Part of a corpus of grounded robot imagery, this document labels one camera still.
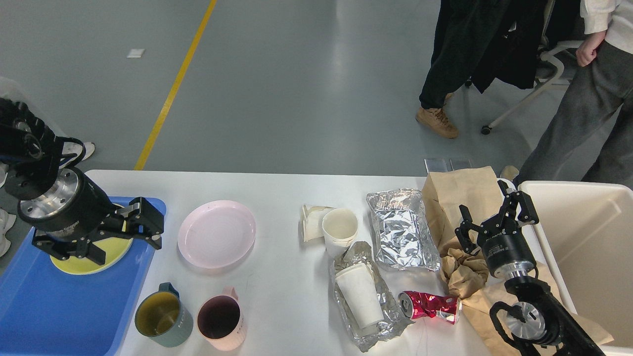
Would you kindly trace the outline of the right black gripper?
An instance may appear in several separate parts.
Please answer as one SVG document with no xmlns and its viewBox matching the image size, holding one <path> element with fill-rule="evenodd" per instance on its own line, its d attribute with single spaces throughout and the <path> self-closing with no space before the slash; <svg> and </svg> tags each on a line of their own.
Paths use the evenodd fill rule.
<svg viewBox="0 0 633 356">
<path fill-rule="evenodd" d="M 482 252 L 490 276 L 498 279 L 525 276 L 536 269 L 536 259 L 522 228 L 540 223 L 540 217 L 529 194 L 513 189 L 504 180 L 498 180 L 497 184 L 503 203 L 493 217 L 493 226 L 475 225 L 468 207 L 459 205 L 462 220 L 455 234 L 465 253 L 475 256 Z M 479 246 L 470 238 L 471 231 L 478 232 Z"/>
</svg>

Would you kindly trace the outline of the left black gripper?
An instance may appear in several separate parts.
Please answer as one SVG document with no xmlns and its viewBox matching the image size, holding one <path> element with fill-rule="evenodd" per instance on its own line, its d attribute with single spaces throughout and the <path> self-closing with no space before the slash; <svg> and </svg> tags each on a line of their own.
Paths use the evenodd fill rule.
<svg viewBox="0 0 633 356">
<path fill-rule="evenodd" d="M 164 214 L 148 199 L 136 197 L 118 208 L 76 168 L 62 169 L 45 194 L 20 201 L 18 216 L 35 228 L 32 245 L 59 261 L 77 257 L 104 265 L 106 252 L 95 242 L 108 237 L 162 248 Z"/>
</svg>

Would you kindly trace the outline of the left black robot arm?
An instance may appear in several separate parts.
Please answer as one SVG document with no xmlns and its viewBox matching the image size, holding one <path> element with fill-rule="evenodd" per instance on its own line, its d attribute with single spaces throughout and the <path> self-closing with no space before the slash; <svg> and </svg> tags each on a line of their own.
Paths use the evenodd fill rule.
<svg viewBox="0 0 633 356">
<path fill-rule="evenodd" d="M 144 197 L 117 207 L 108 194 L 77 168 L 82 149 L 61 166 L 61 137 L 25 103 L 1 100 L 1 161 L 8 166 L 6 192 L 18 201 L 17 214 L 35 230 L 32 245 L 66 261 L 86 258 L 103 265 L 107 254 L 96 243 L 111 237 L 140 239 L 160 250 L 164 214 Z"/>
</svg>

